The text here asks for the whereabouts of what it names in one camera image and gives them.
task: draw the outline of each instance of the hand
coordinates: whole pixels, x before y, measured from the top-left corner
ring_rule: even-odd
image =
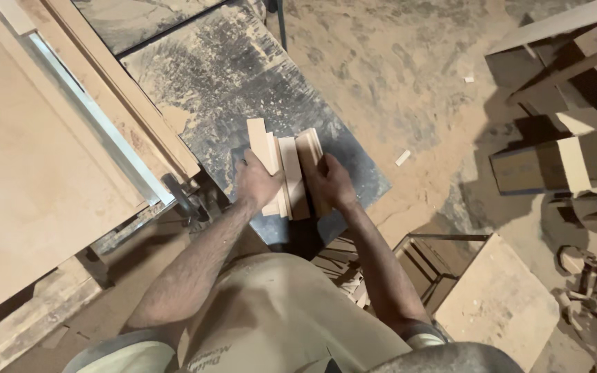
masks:
[[[353,190],[352,179],[340,162],[329,153],[324,154],[322,161],[328,168],[326,176],[317,171],[311,175],[328,204],[341,212],[358,204],[356,191]]]
[[[280,190],[285,180],[282,171],[269,175],[266,167],[250,149],[245,149],[244,158],[236,163],[236,200],[251,203],[255,211],[266,206]]]

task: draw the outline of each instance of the forearm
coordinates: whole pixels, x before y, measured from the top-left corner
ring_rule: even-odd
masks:
[[[429,323],[409,276],[363,207],[355,203],[341,212],[353,234],[368,295],[379,320],[393,329],[408,318]]]
[[[147,328],[192,317],[206,300],[238,235],[256,213],[237,201],[165,268],[128,319],[131,328]]]

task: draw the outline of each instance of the stack of wooden pieces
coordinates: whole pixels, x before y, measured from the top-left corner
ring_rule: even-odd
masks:
[[[324,155],[314,128],[299,133],[298,137],[278,139],[273,132],[267,132],[263,118],[247,120],[250,148],[266,167],[269,174],[284,170],[285,182],[276,197],[262,209],[262,215],[280,215],[289,220],[310,217],[310,209],[303,185],[301,166],[306,174],[317,171],[319,160]],[[324,201],[319,190],[308,183],[314,210],[318,217],[327,215],[331,207]]]

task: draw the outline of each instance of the floor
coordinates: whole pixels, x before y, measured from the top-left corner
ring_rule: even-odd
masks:
[[[499,195],[487,157],[521,140],[509,123],[525,114],[502,104],[510,90],[494,84],[484,55],[527,15],[540,20],[584,2],[285,0],[289,55],[394,185],[368,210],[391,247],[411,231],[497,232],[548,289],[572,285],[555,252],[572,244],[597,253],[597,233],[565,224],[543,195]],[[277,16],[267,25],[279,39]],[[465,83],[469,76],[474,82]],[[410,157],[396,166],[405,149]],[[37,347],[5,372],[60,372],[85,346],[114,335],[189,242],[186,233],[163,233],[167,226],[129,244],[144,260],[123,258],[127,274],[68,323],[58,346]],[[245,234],[246,246],[256,240]],[[592,365],[561,322],[532,372],[588,372]]]

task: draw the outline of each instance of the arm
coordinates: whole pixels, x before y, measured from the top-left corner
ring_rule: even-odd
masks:
[[[324,154],[326,176],[316,179],[324,198],[344,216],[360,258],[366,287],[377,317],[401,335],[416,320],[431,324],[409,276],[358,202],[349,173],[338,160]]]
[[[284,177],[269,175],[250,149],[245,151],[245,162],[236,164],[236,171],[236,202],[154,280],[125,331],[183,321],[202,307],[236,238],[277,194]]]

